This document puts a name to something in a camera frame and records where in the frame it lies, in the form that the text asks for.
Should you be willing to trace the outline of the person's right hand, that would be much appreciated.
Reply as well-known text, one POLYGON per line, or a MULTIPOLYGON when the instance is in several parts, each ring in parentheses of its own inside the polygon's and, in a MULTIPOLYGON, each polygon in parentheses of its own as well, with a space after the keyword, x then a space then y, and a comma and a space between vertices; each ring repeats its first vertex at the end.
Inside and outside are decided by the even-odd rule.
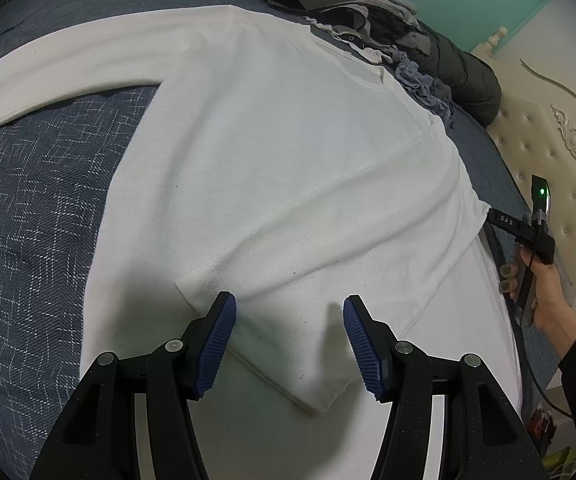
POLYGON ((519 263, 534 274, 533 324, 545 334, 558 356, 563 358, 576 342, 576 312, 562 291, 559 272, 553 264, 544 264, 529 249, 519 247, 517 259, 500 267, 500 289, 512 299, 518 295, 519 263))

